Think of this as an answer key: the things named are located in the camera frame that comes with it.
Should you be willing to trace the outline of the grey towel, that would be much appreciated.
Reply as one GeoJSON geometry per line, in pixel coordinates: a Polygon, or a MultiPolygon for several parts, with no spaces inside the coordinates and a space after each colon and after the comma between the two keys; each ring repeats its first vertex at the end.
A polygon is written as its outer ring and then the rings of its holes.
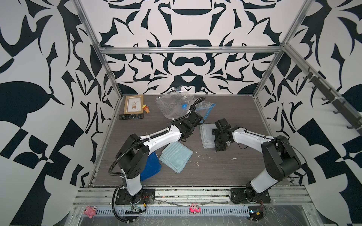
{"type": "Polygon", "coordinates": [[[215,124],[202,124],[200,126],[200,134],[204,149],[215,148],[217,152],[220,151],[215,144],[215,140],[221,135],[221,131],[215,124]]]}

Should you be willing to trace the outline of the clear plastic vacuum bag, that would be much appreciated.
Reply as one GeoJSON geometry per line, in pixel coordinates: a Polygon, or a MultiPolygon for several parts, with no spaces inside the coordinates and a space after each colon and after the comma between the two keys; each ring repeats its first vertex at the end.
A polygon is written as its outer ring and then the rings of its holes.
{"type": "MultiPolygon", "coordinates": [[[[180,86],[156,98],[155,102],[156,106],[166,118],[177,119],[185,116],[198,98],[199,97],[187,93],[186,88],[180,86]]],[[[215,103],[204,100],[196,104],[196,112],[206,120],[215,106],[215,103]]]]}

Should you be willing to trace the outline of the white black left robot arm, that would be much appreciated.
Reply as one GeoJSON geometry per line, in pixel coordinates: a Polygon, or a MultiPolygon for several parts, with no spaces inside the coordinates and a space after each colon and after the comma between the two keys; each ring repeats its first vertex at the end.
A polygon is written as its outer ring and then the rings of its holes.
{"type": "Polygon", "coordinates": [[[156,133],[147,136],[130,135],[109,167],[108,174],[122,178],[125,192],[131,198],[140,196],[140,175],[149,155],[170,143],[185,141],[202,120],[200,114],[190,112],[185,118],[172,121],[168,127],[156,133]]]}

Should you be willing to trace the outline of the light teal folded towel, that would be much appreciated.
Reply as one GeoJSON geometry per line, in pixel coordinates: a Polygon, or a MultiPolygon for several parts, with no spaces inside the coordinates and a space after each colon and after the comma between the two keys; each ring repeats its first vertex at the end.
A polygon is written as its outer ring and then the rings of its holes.
{"type": "Polygon", "coordinates": [[[175,171],[181,173],[193,155],[193,151],[180,142],[169,144],[163,151],[159,160],[175,171]]]}

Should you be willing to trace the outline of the dark blue folded towel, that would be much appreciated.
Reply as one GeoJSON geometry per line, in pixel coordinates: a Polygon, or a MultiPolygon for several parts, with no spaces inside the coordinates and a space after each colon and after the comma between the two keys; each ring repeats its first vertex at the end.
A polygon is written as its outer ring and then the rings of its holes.
{"type": "Polygon", "coordinates": [[[141,181],[147,180],[161,171],[161,164],[156,153],[152,153],[148,159],[145,169],[140,175],[141,181]]]}

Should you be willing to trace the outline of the ice cream cone toy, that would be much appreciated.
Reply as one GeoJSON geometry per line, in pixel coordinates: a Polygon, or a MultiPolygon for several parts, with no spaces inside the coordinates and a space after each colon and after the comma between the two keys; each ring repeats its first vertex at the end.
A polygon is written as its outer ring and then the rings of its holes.
{"type": "Polygon", "coordinates": [[[150,113],[150,109],[147,105],[143,105],[142,108],[143,108],[143,111],[146,112],[147,114],[150,113]]]}

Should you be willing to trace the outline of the black tv remote control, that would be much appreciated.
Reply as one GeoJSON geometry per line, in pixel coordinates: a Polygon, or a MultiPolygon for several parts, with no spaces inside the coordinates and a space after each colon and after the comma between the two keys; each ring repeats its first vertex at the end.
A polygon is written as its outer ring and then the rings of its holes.
{"type": "Polygon", "coordinates": [[[136,119],[143,119],[144,114],[123,114],[119,115],[119,120],[136,120],[136,119]]]}

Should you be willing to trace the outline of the black electronics box with led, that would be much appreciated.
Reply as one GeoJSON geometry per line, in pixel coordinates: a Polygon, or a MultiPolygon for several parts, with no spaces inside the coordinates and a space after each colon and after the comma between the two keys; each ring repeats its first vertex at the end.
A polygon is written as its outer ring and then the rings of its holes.
{"type": "Polygon", "coordinates": [[[253,222],[257,222],[262,220],[267,214],[267,210],[265,208],[262,209],[250,209],[248,220],[253,222]]]}

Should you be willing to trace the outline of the small green circuit board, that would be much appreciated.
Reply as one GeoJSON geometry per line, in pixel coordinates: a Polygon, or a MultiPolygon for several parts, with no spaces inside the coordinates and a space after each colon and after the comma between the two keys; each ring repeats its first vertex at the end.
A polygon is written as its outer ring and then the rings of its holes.
{"type": "Polygon", "coordinates": [[[132,214],[137,214],[137,213],[140,214],[143,211],[143,209],[141,207],[132,205],[128,211],[132,214]]]}

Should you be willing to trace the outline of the wooden picture frame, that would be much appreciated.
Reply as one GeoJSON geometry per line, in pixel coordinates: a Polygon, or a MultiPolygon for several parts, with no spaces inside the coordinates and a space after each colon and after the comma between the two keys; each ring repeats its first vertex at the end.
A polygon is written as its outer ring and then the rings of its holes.
{"type": "Polygon", "coordinates": [[[142,114],[143,113],[143,95],[127,96],[125,98],[125,105],[123,113],[129,114],[142,114]]]}

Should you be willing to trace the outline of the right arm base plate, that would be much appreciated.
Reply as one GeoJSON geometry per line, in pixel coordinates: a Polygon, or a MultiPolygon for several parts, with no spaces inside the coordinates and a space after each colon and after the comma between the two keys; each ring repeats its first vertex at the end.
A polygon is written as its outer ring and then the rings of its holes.
{"type": "Polygon", "coordinates": [[[262,193],[257,193],[252,187],[247,187],[231,188],[230,192],[230,200],[234,204],[271,203],[271,197],[267,190],[262,193]]]}

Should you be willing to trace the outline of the magenta toy on rail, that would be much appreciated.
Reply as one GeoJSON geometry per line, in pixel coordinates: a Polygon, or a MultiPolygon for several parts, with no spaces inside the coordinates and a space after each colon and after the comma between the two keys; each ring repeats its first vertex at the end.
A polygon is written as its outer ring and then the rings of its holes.
{"type": "Polygon", "coordinates": [[[199,214],[199,213],[201,213],[201,208],[200,208],[197,204],[195,204],[195,203],[193,203],[193,204],[189,207],[189,210],[190,210],[190,213],[191,213],[191,214],[199,214]]]}

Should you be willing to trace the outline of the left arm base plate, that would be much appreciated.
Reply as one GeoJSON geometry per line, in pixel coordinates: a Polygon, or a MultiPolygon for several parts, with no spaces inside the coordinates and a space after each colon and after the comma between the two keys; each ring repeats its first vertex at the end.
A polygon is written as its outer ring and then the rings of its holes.
{"type": "Polygon", "coordinates": [[[131,196],[126,189],[117,191],[115,204],[116,205],[131,205],[131,204],[153,204],[156,191],[155,189],[142,189],[135,196],[131,196]]]}

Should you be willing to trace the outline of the black wall hook rack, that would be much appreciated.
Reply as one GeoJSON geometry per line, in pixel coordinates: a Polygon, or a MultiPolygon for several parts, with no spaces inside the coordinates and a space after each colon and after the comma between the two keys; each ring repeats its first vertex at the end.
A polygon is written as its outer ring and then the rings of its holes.
{"type": "Polygon", "coordinates": [[[314,72],[311,67],[307,69],[308,75],[304,80],[310,81],[313,86],[312,90],[318,90],[323,97],[322,101],[332,104],[335,108],[334,114],[342,115],[350,124],[347,126],[349,130],[357,131],[360,136],[362,135],[362,115],[344,98],[336,89],[332,87],[322,75],[314,72]]]}

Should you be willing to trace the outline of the pink toy on rail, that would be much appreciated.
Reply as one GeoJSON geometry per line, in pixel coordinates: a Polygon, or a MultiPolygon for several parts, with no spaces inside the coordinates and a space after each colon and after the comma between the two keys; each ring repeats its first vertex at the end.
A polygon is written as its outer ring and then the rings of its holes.
{"type": "Polygon", "coordinates": [[[83,214],[85,216],[87,216],[88,218],[93,218],[97,214],[97,207],[96,206],[87,206],[84,209],[83,214]]]}

